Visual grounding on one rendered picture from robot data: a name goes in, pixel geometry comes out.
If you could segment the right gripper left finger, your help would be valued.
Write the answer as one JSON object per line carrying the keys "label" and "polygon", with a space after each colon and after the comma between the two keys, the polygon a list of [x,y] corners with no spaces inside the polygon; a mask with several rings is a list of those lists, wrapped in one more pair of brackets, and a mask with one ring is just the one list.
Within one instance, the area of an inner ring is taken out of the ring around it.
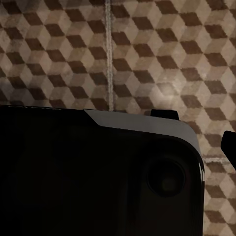
{"label": "right gripper left finger", "polygon": [[26,149],[22,131],[0,136],[0,190]]}

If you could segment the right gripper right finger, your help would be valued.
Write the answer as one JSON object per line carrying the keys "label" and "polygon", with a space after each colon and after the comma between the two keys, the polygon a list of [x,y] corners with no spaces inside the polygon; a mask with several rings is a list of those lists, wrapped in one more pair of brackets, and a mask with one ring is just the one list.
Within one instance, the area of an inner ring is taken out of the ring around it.
{"label": "right gripper right finger", "polygon": [[225,131],[221,141],[221,149],[236,170],[236,133]]}

